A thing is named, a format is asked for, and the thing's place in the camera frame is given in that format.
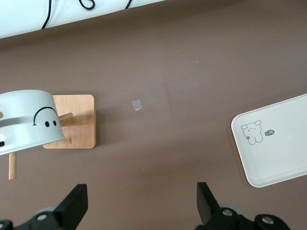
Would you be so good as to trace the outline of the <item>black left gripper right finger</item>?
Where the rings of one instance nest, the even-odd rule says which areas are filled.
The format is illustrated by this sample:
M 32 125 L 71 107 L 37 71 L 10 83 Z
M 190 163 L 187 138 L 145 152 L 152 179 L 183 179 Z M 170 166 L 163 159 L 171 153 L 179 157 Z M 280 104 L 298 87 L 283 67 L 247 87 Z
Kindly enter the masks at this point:
M 206 182 L 197 183 L 197 209 L 202 224 L 197 230 L 288 230 L 279 217 L 259 214 L 254 220 L 243 216 L 238 207 L 219 204 Z

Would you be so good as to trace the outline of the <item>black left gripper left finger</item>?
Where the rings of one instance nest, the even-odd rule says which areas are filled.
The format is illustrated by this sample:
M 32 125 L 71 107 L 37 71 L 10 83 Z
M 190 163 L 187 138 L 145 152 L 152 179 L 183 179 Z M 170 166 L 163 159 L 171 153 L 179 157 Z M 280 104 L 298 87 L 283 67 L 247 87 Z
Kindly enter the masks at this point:
M 88 210 L 86 184 L 76 185 L 53 211 L 42 211 L 19 226 L 0 221 L 2 230 L 75 230 Z

